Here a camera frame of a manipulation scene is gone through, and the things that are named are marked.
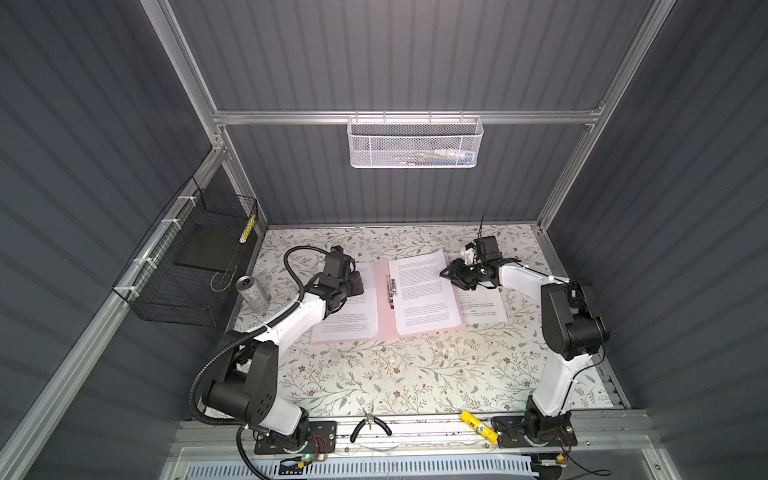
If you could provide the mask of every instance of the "pliers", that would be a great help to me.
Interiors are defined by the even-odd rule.
[[[360,423],[357,424],[357,427],[352,431],[352,435],[349,437],[349,442],[354,443],[355,440],[357,440],[357,434],[360,433],[360,430],[362,430],[362,427],[365,424],[371,425],[372,423],[377,424],[380,426],[384,432],[387,434],[388,437],[392,436],[392,430],[389,429],[387,424],[384,423],[383,420],[381,420],[379,417],[373,416],[373,412],[366,413],[366,417],[362,420],[360,420]]]

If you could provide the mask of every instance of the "gray corrugated wall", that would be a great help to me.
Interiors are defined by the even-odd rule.
[[[171,4],[221,110],[469,111],[597,107],[650,1]],[[486,126],[476,168],[357,170],[344,127],[230,127],[276,225],[535,220],[579,131]]]
[[[352,168],[344,127],[228,127],[270,224],[536,221],[584,131],[489,125],[474,168]]]
[[[678,0],[549,233],[684,476],[768,454],[768,3]]]
[[[0,2],[0,124],[5,443],[210,144],[138,2]],[[28,477],[153,478],[210,341],[127,318]]]

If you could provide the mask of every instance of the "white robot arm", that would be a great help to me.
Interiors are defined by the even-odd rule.
[[[550,348],[538,387],[528,397],[523,427],[531,443],[547,443],[568,424],[573,383],[607,340],[590,283],[547,275],[503,258],[495,237],[467,244],[440,273],[463,290],[512,288],[541,306],[541,333]]]
[[[288,263],[288,256],[301,249],[325,254],[323,272],[306,285]],[[363,289],[355,261],[341,247],[330,252],[317,247],[294,247],[286,252],[283,263],[299,285],[296,300],[263,325],[247,332],[225,333],[220,350],[193,381],[187,406],[194,419],[209,425],[241,425],[274,432],[280,446],[290,450],[306,443],[309,416],[306,410],[277,396],[280,353],[286,352],[310,327],[338,311],[347,298],[362,294]],[[248,373],[237,368],[249,361]],[[201,403],[233,418],[209,417],[200,410]]]

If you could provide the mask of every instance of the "metal beam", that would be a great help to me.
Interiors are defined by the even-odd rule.
[[[608,85],[606,94],[601,102],[600,118],[593,127],[588,127],[582,134],[581,139],[576,144],[576,148],[574,148],[571,157],[565,165],[563,173],[550,193],[544,208],[541,210],[538,223],[542,229],[547,230],[552,225],[554,216],[560,210],[565,196],[568,195],[568,191],[576,181],[581,168],[603,134],[605,126],[616,111],[621,97],[624,96],[624,92],[637,72],[637,68],[640,67],[640,63],[645,58],[645,54],[648,53],[650,45],[654,42],[664,21],[667,20],[667,16],[672,7],[674,7],[674,4],[675,0],[654,0],[648,13],[645,15],[640,29],[634,36],[627,54],[616,71],[616,75],[614,75],[611,83]]]
[[[478,414],[480,419],[504,413]],[[333,420],[336,428],[336,454],[343,456],[372,455],[451,455],[473,452],[498,452],[497,445],[488,445],[459,418],[459,414],[382,415],[390,424],[393,435],[387,437],[378,430],[364,429],[357,443],[349,436],[360,416],[313,418]],[[574,410],[571,424],[579,438],[574,450],[648,449],[659,442],[658,434],[644,410]],[[210,426],[199,422],[181,422],[168,461],[195,459],[238,458],[232,448],[237,427]],[[506,452],[556,452],[559,447],[521,445]]]
[[[201,187],[208,185],[210,179],[214,177],[223,157],[223,148],[220,145],[212,148],[205,157],[194,174],[195,181]],[[187,182],[180,192],[180,197],[171,204],[164,218],[175,218],[184,204],[189,201],[182,197],[189,197],[196,189],[197,186],[193,181]],[[169,227],[169,222],[160,222],[141,248],[139,257],[148,255],[162,238],[165,229]],[[120,284],[132,282],[140,269],[139,263],[133,263],[122,276]],[[0,478],[3,480],[24,478],[96,362],[101,358],[101,354],[118,331],[128,311],[129,307],[123,299],[114,292],[110,293],[0,451]]]
[[[216,106],[205,82],[202,81],[203,75],[197,67],[187,40],[181,34],[181,27],[170,9],[170,4],[163,0],[141,0],[141,6],[144,7],[165,53],[174,66],[205,133],[211,144],[216,144],[220,132],[210,116]]]
[[[215,111],[218,125],[346,125],[350,118],[361,123],[409,123],[428,121],[460,123],[480,117],[486,125],[583,124],[592,125],[600,118],[598,110],[553,111]]]
[[[176,70],[187,96],[197,112],[197,117],[210,139],[211,144],[223,141],[230,155],[223,161],[224,171],[232,183],[235,193],[245,197],[256,198],[256,194],[246,175],[243,164],[237,156],[232,141],[227,132],[214,122],[212,113],[216,110],[216,103],[210,94],[203,74],[192,55],[190,46],[176,19],[174,10],[168,0],[141,0],[141,6],[147,13],[147,17],[157,33],[160,43],[165,49],[166,55]],[[266,231],[267,218],[261,204],[259,204],[260,231]]]

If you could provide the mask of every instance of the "document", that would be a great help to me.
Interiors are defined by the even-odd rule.
[[[312,342],[343,342],[372,339],[379,334],[376,278],[373,263],[357,263],[362,277],[362,295],[351,296],[337,313],[312,327]]]
[[[415,335],[463,324],[453,285],[439,276],[446,267],[442,250],[389,261],[395,280],[395,320],[400,335]]]
[[[458,253],[449,253],[448,261],[459,258]],[[502,294],[498,288],[486,289],[478,286],[476,290],[456,289],[458,306],[462,310],[464,321],[472,323],[501,323],[507,321]]]

